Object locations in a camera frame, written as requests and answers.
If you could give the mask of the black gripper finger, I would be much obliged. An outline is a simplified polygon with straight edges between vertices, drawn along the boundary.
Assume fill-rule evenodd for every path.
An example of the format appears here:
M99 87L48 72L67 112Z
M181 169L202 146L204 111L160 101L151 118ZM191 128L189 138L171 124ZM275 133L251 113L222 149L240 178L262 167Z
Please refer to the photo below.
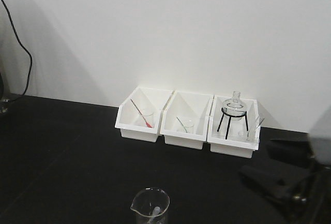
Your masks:
M293 166L308 168L313 161L308 141L270 139L266 148L271 159Z
M284 179L254 167L240 168L239 177L249 189L281 208L304 208L309 201L309 179L288 184Z

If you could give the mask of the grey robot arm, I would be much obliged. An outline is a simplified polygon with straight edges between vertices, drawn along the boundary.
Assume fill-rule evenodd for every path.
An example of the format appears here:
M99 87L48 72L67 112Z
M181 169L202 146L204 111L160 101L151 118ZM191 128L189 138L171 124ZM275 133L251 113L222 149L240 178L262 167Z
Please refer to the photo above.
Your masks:
M330 109L311 128L306 140L270 139L267 152L271 159L308 170L294 184L279 177L243 166L239 175L252 190L283 208L305 208L325 192L330 178Z

